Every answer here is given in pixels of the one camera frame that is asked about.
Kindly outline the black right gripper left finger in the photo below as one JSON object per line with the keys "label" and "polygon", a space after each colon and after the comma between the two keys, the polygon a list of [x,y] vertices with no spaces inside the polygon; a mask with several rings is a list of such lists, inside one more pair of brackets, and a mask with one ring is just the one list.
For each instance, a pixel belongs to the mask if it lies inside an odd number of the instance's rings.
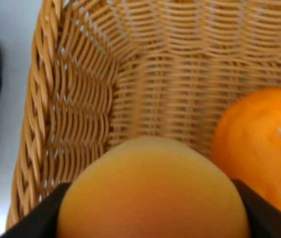
{"label": "black right gripper left finger", "polygon": [[61,183],[26,217],[0,237],[55,238],[61,202],[70,186],[70,183]]}

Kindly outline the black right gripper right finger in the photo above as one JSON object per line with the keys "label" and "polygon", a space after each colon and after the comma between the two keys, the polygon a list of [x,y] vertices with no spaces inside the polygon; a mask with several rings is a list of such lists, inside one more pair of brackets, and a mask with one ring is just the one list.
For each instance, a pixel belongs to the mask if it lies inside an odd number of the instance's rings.
{"label": "black right gripper right finger", "polygon": [[244,203],[253,238],[281,238],[281,211],[240,180],[233,179]]}

